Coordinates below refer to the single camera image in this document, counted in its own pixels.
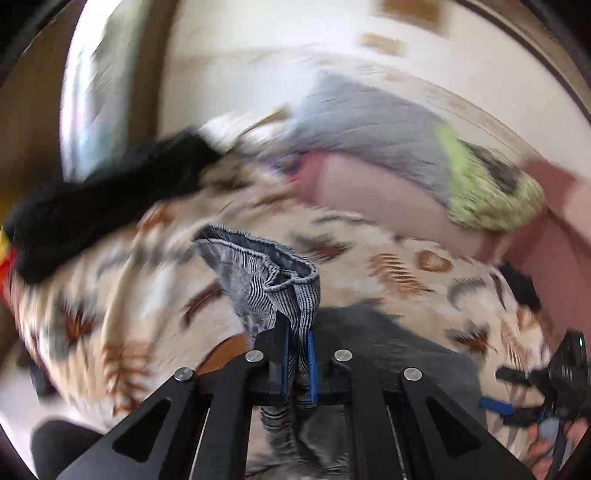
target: metal screw head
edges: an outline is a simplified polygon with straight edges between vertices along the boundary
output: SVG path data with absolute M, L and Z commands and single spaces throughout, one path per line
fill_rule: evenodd
M 411 382 L 417 382 L 421 380 L 422 377 L 423 373 L 418 368 L 409 367 L 404 371 L 404 378 Z
M 249 352 L 246 352 L 245 357 L 247 362 L 254 363 L 260 362 L 265 357 L 265 354 L 260 350 L 250 350 Z
M 174 379 L 177 382 L 186 382 L 187 380 L 191 380 L 193 378 L 193 370 L 189 367 L 181 367 L 176 370 L 174 373 Z
M 351 352 L 349 352 L 348 350 L 341 349 L 341 350 L 337 350 L 335 352 L 335 358 L 339 362 L 348 362 L 349 360 L 351 360 L 353 358 L 353 354 Z

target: patterned bedspread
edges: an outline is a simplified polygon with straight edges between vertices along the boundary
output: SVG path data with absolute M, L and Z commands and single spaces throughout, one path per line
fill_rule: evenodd
M 369 303 L 420 336 L 469 351 L 484 394 L 540 402 L 537 392 L 495 379 L 500 365 L 531 369 L 548 357 L 535 316 L 517 305 L 496 269 L 355 214 L 304 206 L 288 184 L 258 170 L 250 175 L 241 188 L 208 187 L 157 203 L 140 223 L 109 235 L 38 286 L 25 288 L 12 277 L 8 293 L 22 338 L 60 394 L 94 422 L 112 426 L 176 368 L 197 368 L 216 345 L 242 332 L 214 272 L 191 247 L 194 233 L 210 222 L 275 240 L 316 262 L 321 306 Z M 526 431 L 493 415 L 487 422 L 522 455 Z

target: gray striped fabric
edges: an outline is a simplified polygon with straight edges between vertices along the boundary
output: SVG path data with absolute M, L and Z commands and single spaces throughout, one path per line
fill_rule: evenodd
M 288 401 L 283 407 L 261 407 L 261 419 L 275 455 L 270 463 L 306 458 L 296 431 L 311 404 L 307 334 L 320 304 L 316 266 L 288 247 L 223 225 L 201 228 L 193 247 L 216 272 L 253 341 L 259 332 L 273 328 L 277 311 L 289 319 Z

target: black gripper frame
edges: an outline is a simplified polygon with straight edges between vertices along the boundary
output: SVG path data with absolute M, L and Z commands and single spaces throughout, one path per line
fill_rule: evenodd
M 239 355 L 218 372 L 170 378 L 59 480 L 243 480 L 252 407 L 287 398 L 288 338 L 277 313 L 275 328 L 256 337 L 262 360 Z M 337 361 L 342 346 L 320 325 L 308 343 L 313 400 L 345 406 L 351 480 L 534 478 L 428 376 L 411 381 L 355 352 Z M 582 444 L 558 480 L 588 478 L 589 432 Z

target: red cloth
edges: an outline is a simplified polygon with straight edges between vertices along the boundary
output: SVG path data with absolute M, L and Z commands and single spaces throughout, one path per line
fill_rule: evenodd
M 9 274 L 14 266 L 14 261 L 17 258 L 17 249 L 11 248 L 8 255 L 2 262 L 0 262 L 0 300 L 12 311 L 12 302 L 10 301 L 9 289 L 7 284 Z

